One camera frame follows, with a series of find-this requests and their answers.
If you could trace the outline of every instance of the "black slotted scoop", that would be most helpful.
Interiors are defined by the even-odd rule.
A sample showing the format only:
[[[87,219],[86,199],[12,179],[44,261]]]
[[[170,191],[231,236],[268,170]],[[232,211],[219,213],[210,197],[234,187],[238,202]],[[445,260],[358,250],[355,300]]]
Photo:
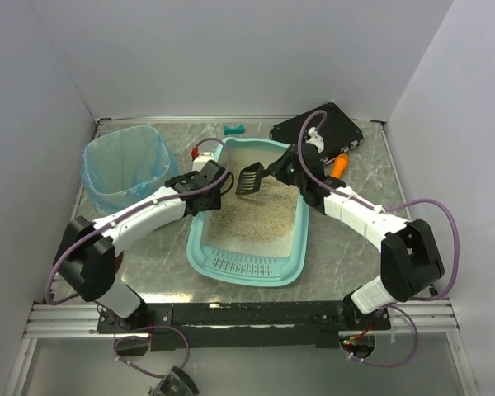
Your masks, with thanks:
[[[261,189],[261,181],[270,175],[269,169],[264,169],[261,163],[254,163],[240,171],[237,181],[237,189],[234,192],[238,196],[248,196]]]

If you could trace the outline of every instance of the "metal frame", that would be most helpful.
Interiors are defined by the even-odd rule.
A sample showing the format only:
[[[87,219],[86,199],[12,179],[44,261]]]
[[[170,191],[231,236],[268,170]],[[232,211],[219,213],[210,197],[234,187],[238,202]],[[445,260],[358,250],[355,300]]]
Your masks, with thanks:
[[[110,122],[120,121],[128,122],[183,122],[198,120],[220,120],[220,121],[240,121],[240,120],[284,120],[290,118],[286,115],[275,116],[227,116],[227,117],[151,117],[140,119],[110,120]],[[97,132],[94,139],[100,135],[99,126],[102,125],[103,119],[97,122]],[[389,145],[383,128],[380,130],[385,145],[389,152],[393,170],[398,181],[398,186],[403,200],[405,195],[401,183],[399,182],[398,173],[394,167],[394,161],[389,150]],[[78,210],[78,205],[83,193],[83,185],[79,186],[75,204],[72,210],[73,219]],[[468,356],[465,352],[464,345],[460,338],[460,329],[456,321],[455,312],[448,299],[424,303],[410,301],[398,305],[408,315],[412,317],[420,333],[446,334],[450,343],[451,354],[454,358],[456,368],[459,373],[464,394],[468,396],[479,396],[479,390],[474,380],[473,371],[469,363]],[[395,337],[397,334],[408,334],[413,332],[407,319],[394,309],[389,310],[392,328],[387,331],[373,331],[374,334],[391,334]],[[50,306],[45,304],[34,304],[31,309],[30,317],[26,324],[26,330],[21,342],[18,356],[13,366],[6,390],[6,396],[20,396],[26,382],[31,360],[35,352],[36,344],[39,339],[49,338],[117,338],[121,335],[99,334],[97,333],[97,322],[99,313],[95,304],[69,304],[60,306]],[[341,335],[350,335],[358,332],[339,332]]]

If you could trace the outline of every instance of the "white wall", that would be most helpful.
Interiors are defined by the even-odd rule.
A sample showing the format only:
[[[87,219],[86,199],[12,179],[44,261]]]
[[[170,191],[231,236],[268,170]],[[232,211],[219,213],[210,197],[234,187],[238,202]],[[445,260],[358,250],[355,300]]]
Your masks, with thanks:
[[[0,394],[40,301],[94,123],[25,0],[0,0]]]
[[[495,394],[495,0],[455,0],[388,126],[408,198],[455,215],[462,243],[451,294],[481,394]],[[429,219],[450,262],[450,231]]]
[[[387,120],[451,0],[31,0],[95,117]]]

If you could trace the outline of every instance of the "black cable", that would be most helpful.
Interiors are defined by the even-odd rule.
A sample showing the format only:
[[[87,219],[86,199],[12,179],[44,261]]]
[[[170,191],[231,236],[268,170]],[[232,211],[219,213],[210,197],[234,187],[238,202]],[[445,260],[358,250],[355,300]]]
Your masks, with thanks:
[[[229,185],[229,187],[225,191],[223,191],[223,192],[220,193],[221,196],[223,196],[224,194],[227,194],[228,192],[230,192],[231,189],[234,186],[234,176],[233,176],[233,174],[231,172],[229,173],[229,175],[231,176],[231,184]]]

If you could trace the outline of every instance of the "litter box rim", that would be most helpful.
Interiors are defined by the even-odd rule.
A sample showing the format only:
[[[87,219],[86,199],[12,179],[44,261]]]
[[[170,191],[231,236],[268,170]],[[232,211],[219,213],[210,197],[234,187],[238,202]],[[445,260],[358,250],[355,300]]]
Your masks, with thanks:
[[[288,148],[289,144],[276,142],[269,139],[260,138],[224,138],[224,142],[242,142],[242,143],[255,143],[255,144],[269,144],[283,149]],[[220,157],[223,151],[223,146],[219,145],[214,151],[214,159]],[[218,249],[216,247],[203,246],[203,230],[205,222],[205,212],[199,213],[194,217],[191,223],[191,231],[189,232],[189,240],[187,243],[187,259],[191,266],[199,272],[201,275],[208,276],[209,278],[216,279],[218,281],[225,281],[228,283],[234,283],[237,285],[258,286],[258,287],[279,287],[288,285],[295,281],[304,269],[304,259],[306,257],[306,245],[308,241],[308,225],[309,225],[309,206],[304,202],[301,194],[297,195],[297,207],[295,211],[295,224],[294,232],[292,236],[292,247],[290,255],[287,257],[268,257],[258,255],[248,255],[236,252],[230,252],[224,249]],[[219,252],[225,253],[225,255],[238,255],[242,257],[249,257],[254,259],[273,259],[278,261],[281,267],[286,268],[286,273],[281,276],[272,277],[250,277],[250,275],[240,275],[234,273],[224,273],[222,271],[213,270],[210,266],[210,262],[213,261],[213,257],[206,255],[204,250],[214,249]]]

